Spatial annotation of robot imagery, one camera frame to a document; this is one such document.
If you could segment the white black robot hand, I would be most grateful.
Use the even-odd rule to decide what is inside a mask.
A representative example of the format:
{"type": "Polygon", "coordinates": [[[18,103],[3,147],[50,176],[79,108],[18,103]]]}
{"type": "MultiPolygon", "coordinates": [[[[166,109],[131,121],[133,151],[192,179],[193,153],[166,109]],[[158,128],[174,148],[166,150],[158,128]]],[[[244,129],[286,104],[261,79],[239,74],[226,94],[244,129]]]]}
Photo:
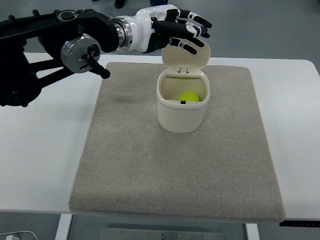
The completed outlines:
{"type": "Polygon", "coordinates": [[[166,46],[181,48],[192,55],[204,44],[198,37],[209,38],[212,24],[197,13],[172,4],[158,5],[139,10],[127,19],[132,29],[130,50],[152,53],[166,46]]]}

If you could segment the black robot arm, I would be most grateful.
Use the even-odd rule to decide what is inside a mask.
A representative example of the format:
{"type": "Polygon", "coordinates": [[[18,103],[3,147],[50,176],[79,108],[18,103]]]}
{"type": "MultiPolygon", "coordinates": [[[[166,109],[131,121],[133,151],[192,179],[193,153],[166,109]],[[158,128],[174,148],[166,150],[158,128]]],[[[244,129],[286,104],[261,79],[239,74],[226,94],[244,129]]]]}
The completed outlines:
{"type": "Polygon", "coordinates": [[[55,10],[0,23],[0,104],[26,107],[42,89],[75,73],[110,76],[98,63],[100,53],[124,46],[128,38],[114,19],[95,10],[55,10]],[[37,38],[49,60],[31,63],[27,41],[37,38]]]}

